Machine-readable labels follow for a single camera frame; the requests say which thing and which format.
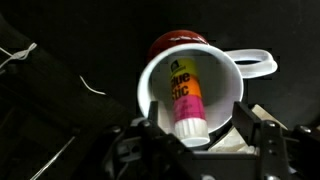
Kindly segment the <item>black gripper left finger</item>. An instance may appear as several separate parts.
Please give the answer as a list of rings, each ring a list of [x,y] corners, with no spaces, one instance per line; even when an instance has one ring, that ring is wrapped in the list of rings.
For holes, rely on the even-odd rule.
[[[194,180],[189,160],[192,151],[173,134],[165,133],[158,125],[159,103],[152,101],[147,116],[137,123],[141,137],[141,159],[152,180]]]

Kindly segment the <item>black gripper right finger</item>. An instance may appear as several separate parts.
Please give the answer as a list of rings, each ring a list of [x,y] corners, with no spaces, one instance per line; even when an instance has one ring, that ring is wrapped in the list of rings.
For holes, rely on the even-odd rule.
[[[271,120],[261,120],[245,104],[235,102],[232,124],[245,142],[257,151],[258,180],[289,180],[289,165],[282,128]]]

